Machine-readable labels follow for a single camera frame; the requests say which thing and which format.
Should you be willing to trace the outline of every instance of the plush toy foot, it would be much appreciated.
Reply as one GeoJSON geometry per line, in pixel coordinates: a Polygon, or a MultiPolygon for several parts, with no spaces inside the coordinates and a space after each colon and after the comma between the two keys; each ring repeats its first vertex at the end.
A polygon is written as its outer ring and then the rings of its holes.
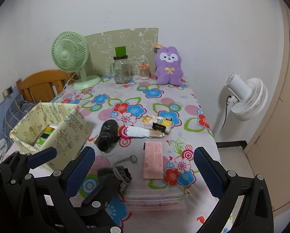
{"type": "Polygon", "coordinates": [[[165,78],[164,76],[161,76],[157,78],[157,83],[159,85],[166,85],[166,84],[169,84],[169,80],[165,78]]]}
{"type": "Polygon", "coordinates": [[[182,84],[182,81],[180,78],[172,78],[170,79],[170,84],[174,86],[179,86],[180,84],[182,84]]]}

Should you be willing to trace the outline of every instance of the purple plush toy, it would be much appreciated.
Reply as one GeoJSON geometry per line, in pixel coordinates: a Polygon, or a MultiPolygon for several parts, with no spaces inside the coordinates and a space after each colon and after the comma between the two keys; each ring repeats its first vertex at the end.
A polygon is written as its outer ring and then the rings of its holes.
{"type": "Polygon", "coordinates": [[[181,78],[184,75],[181,62],[182,59],[175,47],[158,49],[155,57],[157,83],[159,85],[180,85],[181,78]]]}

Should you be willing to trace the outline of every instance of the wooden chair back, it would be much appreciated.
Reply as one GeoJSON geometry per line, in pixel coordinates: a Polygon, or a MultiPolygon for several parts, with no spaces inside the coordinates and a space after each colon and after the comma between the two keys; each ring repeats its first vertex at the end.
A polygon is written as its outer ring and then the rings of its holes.
{"type": "Polygon", "coordinates": [[[32,103],[38,103],[39,101],[48,103],[55,97],[52,84],[59,94],[63,91],[65,81],[68,81],[73,75],[61,70],[45,70],[32,74],[23,81],[18,80],[16,84],[19,93],[25,100],[32,103]]]}

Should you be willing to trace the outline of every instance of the tile floor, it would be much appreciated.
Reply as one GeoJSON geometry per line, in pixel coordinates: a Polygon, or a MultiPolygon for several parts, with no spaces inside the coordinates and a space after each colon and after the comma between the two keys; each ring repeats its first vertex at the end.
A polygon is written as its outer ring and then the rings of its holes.
{"type": "MultiPolygon", "coordinates": [[[[241,146],[218,149],[222,166],[228,171],[233,170],[239,176],[253,178],[254,174],[241,146]]],[[[235,220],[244,196],[240,196],[232,211],[232,221],[235,220]]]]}

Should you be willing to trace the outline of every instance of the tablecloth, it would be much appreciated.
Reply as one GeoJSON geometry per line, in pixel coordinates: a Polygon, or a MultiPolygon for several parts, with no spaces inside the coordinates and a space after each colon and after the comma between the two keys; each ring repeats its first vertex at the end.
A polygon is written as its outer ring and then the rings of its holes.
{"type": "MultiPolygon", "coordinates": [[[[133,178],[127,191],[177,188],[185,192],[186,207],[184,210],[169,212],[131,213],[124,195],[118,194],[106,208],[115,223],[122,227],[124,232],[197,232],[218,199],[211,195],[194,164],[193,151],[203,146],[214,160],[220,161],[220,157],[209,124],[185,78],[182,78],[180,86],[172,86],[158,85],[155,76],[148,80],[134,76],[130,83],[120,85],[109,76],[86,90],[77,91],[70,86],[52,102],[79,105],[79,111],[93,126],[85,146],[95,147],[94,141],[104,121],[115,119],[120,126],[121,138],[110,152],[95,150],[95,162],[78,194],[71,198],[74,206],[80,206],[81,201],[98,185],[97,169],[111,167],[118,160],[134,154],[138,157],[136,164],[122,163],[129,169],[133,178]],[[171,117],[173,127],[170,133],[161,139],[128,138],[126,127],[141,126],[141,119],[145,115],[171,117]],[[146,141],[162,142],[162,180],[143,179],[143,145],[146,141]]],[[[36,169],[31,170],[31,173],[35,177],[50,174],[36,169]]],[[[231,228],[231,220],[232,217],[229,218],[223,232],[231,228]]]]}

